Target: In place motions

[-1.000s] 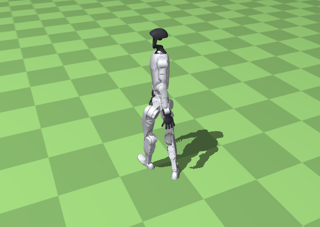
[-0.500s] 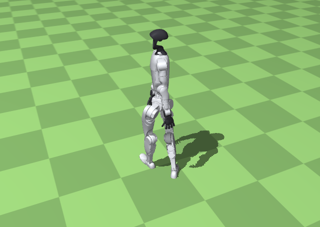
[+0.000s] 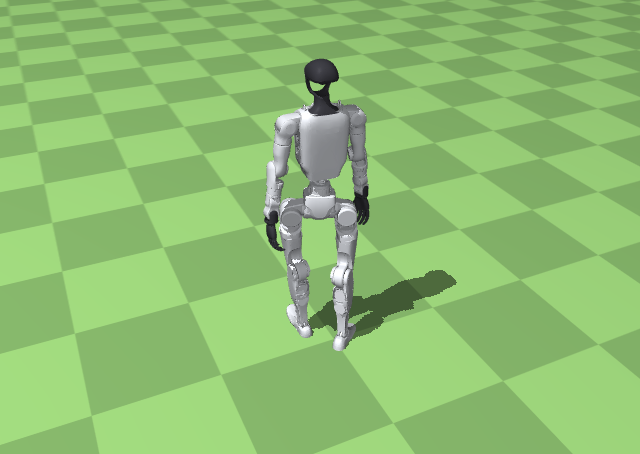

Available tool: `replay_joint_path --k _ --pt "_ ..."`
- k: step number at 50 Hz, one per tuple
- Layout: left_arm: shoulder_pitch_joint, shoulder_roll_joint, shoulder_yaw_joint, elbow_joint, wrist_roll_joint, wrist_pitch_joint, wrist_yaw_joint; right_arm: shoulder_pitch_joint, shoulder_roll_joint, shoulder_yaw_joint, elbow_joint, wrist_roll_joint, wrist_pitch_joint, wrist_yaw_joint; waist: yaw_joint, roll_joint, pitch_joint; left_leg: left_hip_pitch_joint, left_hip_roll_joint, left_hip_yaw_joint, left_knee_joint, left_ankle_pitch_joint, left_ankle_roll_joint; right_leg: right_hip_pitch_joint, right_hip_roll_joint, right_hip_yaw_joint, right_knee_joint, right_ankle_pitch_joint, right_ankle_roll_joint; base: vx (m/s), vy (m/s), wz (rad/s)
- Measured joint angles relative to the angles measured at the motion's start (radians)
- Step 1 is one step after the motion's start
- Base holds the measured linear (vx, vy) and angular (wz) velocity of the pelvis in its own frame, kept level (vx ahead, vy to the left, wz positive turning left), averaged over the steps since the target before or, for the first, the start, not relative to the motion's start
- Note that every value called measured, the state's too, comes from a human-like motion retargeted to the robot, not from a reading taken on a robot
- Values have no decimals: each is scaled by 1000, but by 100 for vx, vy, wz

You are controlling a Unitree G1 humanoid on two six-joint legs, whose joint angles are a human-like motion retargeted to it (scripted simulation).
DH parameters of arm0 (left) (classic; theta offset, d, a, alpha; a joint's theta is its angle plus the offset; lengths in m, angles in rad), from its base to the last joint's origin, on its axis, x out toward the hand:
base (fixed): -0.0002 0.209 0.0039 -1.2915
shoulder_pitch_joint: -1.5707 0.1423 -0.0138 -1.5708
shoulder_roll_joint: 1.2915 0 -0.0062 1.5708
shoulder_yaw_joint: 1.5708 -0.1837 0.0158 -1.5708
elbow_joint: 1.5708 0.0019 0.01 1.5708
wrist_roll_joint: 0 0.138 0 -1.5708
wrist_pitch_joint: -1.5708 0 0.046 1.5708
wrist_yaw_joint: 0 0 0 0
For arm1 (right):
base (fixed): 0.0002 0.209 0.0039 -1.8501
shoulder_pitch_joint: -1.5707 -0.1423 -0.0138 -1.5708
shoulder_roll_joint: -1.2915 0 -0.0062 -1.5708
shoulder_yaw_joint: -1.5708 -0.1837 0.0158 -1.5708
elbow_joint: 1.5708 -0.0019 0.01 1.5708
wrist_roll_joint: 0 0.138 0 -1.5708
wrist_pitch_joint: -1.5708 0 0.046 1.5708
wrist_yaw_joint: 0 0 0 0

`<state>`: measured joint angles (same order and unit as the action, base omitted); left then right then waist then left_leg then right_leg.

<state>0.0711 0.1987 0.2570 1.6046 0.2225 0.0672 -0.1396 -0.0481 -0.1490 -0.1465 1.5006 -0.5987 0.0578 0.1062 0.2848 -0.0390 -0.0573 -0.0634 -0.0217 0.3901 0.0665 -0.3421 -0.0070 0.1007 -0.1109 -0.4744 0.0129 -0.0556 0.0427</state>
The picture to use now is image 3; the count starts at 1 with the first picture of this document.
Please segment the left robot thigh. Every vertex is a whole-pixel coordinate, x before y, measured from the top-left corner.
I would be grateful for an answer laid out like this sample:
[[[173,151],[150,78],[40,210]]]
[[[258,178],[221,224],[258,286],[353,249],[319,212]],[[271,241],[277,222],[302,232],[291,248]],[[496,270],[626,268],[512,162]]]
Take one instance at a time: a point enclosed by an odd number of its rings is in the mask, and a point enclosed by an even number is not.
[[[279,208],[279,232],[287,266],[293,264],[297,270],[298,282],[310,275],[310,267],[302,258],[302,217],[304,217],[303,198],[286,198]],[[302,259],[302,260],[301,260]]]

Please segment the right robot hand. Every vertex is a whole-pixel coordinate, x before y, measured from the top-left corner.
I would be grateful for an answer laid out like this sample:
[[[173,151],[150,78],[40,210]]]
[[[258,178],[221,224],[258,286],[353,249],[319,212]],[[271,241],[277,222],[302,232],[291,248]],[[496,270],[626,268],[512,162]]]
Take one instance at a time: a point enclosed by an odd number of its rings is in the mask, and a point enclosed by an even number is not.
[[[355,199],[353,200],[353,203],[356,206],[356,210],[357,210],[357,214],[358,214],[357,223],[360,220],[361,215],[362,215],[362,218],[361,218],[360,222],[358,223],[358,225],[360,225],[360,224],[364,225],[364,224],[367,223],[367,221],[369,219],[369,202],[368,202],[368,200],[366,198],[368,196],[368,186],[365,186],[363,188],[363,195],[360,195],[360,194],[355,193],[355,192],[354,192],[354,195],[355,195]],[[359,213],[358,213],[358,210],[359,210]],[[365,218],[365,216],[366,216],[366,218]],[[365,221],[364,221],[364,219],[365,219]]]

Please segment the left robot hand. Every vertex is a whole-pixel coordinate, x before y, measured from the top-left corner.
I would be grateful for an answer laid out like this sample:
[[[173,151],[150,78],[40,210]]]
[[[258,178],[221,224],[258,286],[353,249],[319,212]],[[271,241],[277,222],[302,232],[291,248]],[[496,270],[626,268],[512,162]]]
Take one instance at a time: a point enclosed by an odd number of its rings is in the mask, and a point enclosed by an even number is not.
[[[278,251],[285,251],[284,248],[279,247],[280,244],[278,244],[276,240],[277,233],[276,233],[275,224],[278,223],[278,212],[275,210],[271,211],[269,214],[269,220],[265,217],[264,222],[267,223],[266,233],[271,246]]]

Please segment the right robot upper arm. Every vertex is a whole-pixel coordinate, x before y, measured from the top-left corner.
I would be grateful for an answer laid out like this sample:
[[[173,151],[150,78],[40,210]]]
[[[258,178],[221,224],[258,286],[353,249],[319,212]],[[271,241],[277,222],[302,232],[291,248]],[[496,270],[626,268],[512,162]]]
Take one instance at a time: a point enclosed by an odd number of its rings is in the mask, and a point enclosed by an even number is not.
[[[347,153],[350,161],[362,161],[365,159],[365,123],[367,117],[365,113],[354,104],[344,105],[350,115],[350,131],[349,137],[351,146],[348,147]]]

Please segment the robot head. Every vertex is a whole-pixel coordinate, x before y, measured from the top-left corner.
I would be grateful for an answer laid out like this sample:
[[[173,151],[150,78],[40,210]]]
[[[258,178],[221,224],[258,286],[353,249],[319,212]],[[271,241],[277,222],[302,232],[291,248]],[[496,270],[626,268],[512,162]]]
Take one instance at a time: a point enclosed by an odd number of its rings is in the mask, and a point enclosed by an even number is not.
[[[315,116],[338,113],[336,111],[338,111],[339,108],[331,104],[328,91],[330,84],[339,79],[335,65],[327,59],[316,59],[305,66],[304,73],[308,91],[314,95],[314,105],[308,110],[309,113],[317,114]],[[319,91],[313,91],[310,86],[310,81],[325,86]]]

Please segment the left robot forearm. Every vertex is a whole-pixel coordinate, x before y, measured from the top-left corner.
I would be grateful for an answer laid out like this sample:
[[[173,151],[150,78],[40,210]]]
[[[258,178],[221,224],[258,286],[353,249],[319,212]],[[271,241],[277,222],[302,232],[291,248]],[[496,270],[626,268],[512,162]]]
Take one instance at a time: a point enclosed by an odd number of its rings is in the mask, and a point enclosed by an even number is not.
[[[269,220],[269,214],[275,210],[280,215],[279,206],[281,200],[281,191],[284,185],[283,180],[276,178],[276,168],[273,162],[268,162],[266,167],[267,173],[267,192],[265,198],[264,216]]]

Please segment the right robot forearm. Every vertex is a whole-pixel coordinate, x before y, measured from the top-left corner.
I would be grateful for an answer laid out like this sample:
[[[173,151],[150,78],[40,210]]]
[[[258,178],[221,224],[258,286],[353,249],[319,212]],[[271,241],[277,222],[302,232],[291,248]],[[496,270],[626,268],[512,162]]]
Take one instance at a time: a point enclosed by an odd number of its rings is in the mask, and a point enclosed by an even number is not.
[[[365,186],[368,186],[369,189],[369,185],[368,185],[368,178],[367,178],[367,154],[366,154],[366,149],[364,147],[365,150],[365,159],[362,161],[355,161],[351,163],[352,165],[352,169],[353,169],[353,177],[352,177],[352,181],[354,183],[354,192],[358,193],[360,195],[363,195],[363,188]]]

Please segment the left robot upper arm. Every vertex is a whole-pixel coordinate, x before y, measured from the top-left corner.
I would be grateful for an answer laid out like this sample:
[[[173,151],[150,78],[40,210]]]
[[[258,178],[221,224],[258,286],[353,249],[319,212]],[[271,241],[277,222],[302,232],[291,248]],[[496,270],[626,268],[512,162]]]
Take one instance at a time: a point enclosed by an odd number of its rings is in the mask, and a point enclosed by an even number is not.
[[[281,115],[275,122],[275,137],[273,145],[273,162],[276,168],[276,178],[283,177],[288,173],[288,158],[290,155],[291,137],[294,136],[300,124],[298,113]]]

